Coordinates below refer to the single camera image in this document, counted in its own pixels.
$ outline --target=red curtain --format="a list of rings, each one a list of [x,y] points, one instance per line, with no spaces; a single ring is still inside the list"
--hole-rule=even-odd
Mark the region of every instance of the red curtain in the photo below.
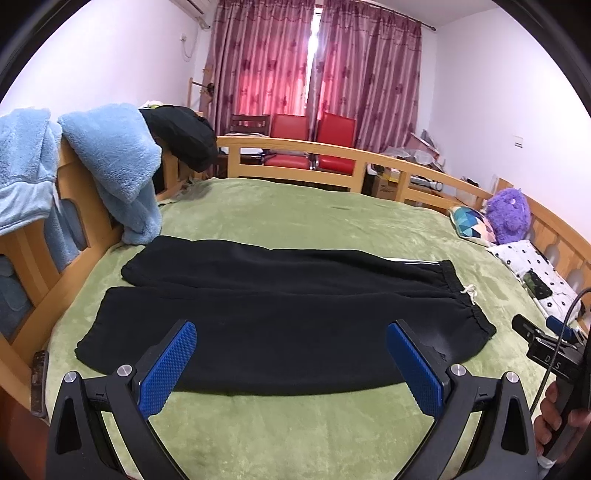
[[[401,147],[418,111],[421,25],[351,0],[326,0],[310,79],[307,113],[357,120],[356,147]]]
[[[218,134],[233,113],[303,115],[313,14],[314,0],[220,1],[204,75]]]

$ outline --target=hand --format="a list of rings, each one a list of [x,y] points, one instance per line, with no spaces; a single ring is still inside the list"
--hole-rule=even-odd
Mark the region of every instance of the hand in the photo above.
[[[540,404],[542,415],[534,420],[535,449],[538,456],[544,453],[544,445],[552,438],[552,432],[558,430],[562,424],[562,418],[555,405],[557,398],[558,387],[556,382],[553,382],[546,390],[546,398]],[[575,448],[577,448],[589,423],[591,423],[591,411],[581,408],[570,413],[569,425],[577,428],[577,432],[556,463],[565,463],[569,459]]]

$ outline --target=black sweatpants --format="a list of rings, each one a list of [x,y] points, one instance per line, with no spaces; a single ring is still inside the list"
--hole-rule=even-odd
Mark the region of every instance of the black sweatpants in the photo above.
[[[76,355],[110,374],[178,319],[197,349],[177,390],[300,395],[402,381],[385,344],[404,319],[448,363],[495,334],[450,261],[393,262],[349,250],[268,250],[159,236],[122,269]]]

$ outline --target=finger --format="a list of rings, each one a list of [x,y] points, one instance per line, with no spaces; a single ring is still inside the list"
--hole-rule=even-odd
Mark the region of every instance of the finger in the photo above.
[[[556,385],[556,382],[552,382],[546,389],[546,398],[552,403],[556,403],[556,400],[558,400],[558,385]]]
[[[548,424],[545,422],[542,415],[534,420],[534,432],[535,439],[542,445],[546,445],[546,443],[552,438],[552,432],[548,428]]]
[[[562,425],[562,418],[560,418],[560,414],[558,410],[556,410],[556,406],[547,398],[543,399],[540,403],[540,411],[542,412],[542,416],[544,420],[550,427],[554,430],[558,430],[560,425]]]
[[[583,408],[579,410],[573,410],[569,414],[569,425],[575,428],[584,428],[589,425],[591,421],[591,412]]]

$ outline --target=bed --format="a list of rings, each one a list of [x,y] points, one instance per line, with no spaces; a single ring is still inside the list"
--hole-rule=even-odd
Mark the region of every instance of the bed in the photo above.
[[[198,182],[174,200],[170,197],[180,190],[183,179],[176,159],[164,160],[171,173],[165,173],[167,190],[161,194],[166,202],[162,207],[163,234],[222,238],[269,248],[353,248],[381,257],[449,258],[462,282],[476,285],[476,301],[498,329],[466,366],[472,374],[491,377],[514,370],[532,399],[543,371],[525,358],[525,342],[511,330],[511,319],[521,313],[539,326],[544,319],[525,290],[518,288],[511,272],[483,247],[458,238],[448,218],[404,204],[404,200],[439,208],[454,204],[453,200],[408,189],[410,176],[425,175],[424,167],[345,147],[300,141],[220,137],[219,145],[229,148],[230,178]],[[240,147],[330,154],[351,158],[356,166],[352,176],[247,166],[240,164]],[[366,163],[401,170],[397,202],[240,178],[324,183],[360,192]],[[490,197],[444,174],[428,174],[475,195],[478,202]],[[61,276],[49,275],[46,247],[33,228],[15,232],[19,236],[8,242],[4,238],[12,245],[5,251],[35,310],[11,345],[0,339],[0,382],[26,408],[30,408],[29,365],[33,353],[47,342],[50,367],[46,402],[50,412],[67,371],[75,369],[85,377],[95,374],[76,360],[73,349],[90,328],[105,290],[125,284],[119,271],[141,249],[113,246],[121,233],[111,225],[87,176],[64,144],[60,193],[77,205],[89,247]],[[544,249],[556,243],[561,252],[558,270],[563,276],[582,267],[586,284],[591,284],[586,264],[591,246],[537,202],[530,200],[530,207],[537,246]],[[477,419],[472,420],[467,432],[475,427]],[[126,470],[139,477],[114,422],[111,418],[106,422]],[[405,385],[395,385],[306,397],[174,393],[151,423],[189,478],[384,479],[392,478],[404,465],[426,434],[430,419],[420,413]],[[464,438],[449,465],[448,478],[459,467],[466,448]]]

